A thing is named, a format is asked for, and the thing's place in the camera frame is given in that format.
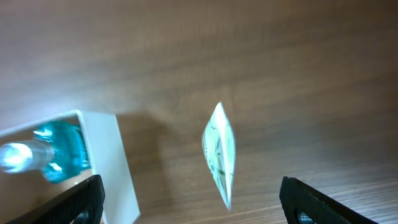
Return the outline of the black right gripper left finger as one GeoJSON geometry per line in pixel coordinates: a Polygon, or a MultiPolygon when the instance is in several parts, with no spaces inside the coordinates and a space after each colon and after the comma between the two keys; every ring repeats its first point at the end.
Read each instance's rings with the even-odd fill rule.
{"type": "Polygon", "coordinates": [[[100,224],[104,200],[102,178],[96,174],[7,224],[100,224]]]}

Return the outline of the teal mouthwash bottle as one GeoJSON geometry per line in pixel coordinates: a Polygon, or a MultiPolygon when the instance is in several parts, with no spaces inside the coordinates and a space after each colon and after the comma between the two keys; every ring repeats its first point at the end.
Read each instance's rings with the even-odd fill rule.
{"type": "Polygon", "coordinates": [[[41,171],[59,184],[90,169],[90,160],[79,125],[52,121],[33,130],[33,138],[1,146],[1,171],[18,174],[41,171]]]}

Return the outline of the white cream tube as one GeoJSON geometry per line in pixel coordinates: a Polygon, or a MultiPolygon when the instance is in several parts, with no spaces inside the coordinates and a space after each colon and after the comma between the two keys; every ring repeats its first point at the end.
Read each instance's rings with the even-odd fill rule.
{"type": "Polygon", "coordinates": [[[206,163],[221,198],[228,210],[232,207],[233,181],[236,165],[236,144],[233,129],[219,102],[202,135],[206,163]]]}

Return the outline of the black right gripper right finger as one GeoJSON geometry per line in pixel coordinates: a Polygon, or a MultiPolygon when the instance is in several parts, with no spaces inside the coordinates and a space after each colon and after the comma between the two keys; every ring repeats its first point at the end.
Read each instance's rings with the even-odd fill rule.
{"type": "Polygon", "coordinates": [[[294,177],[283,177],[279,198],[289,224],[376,224],[294,177]]]}

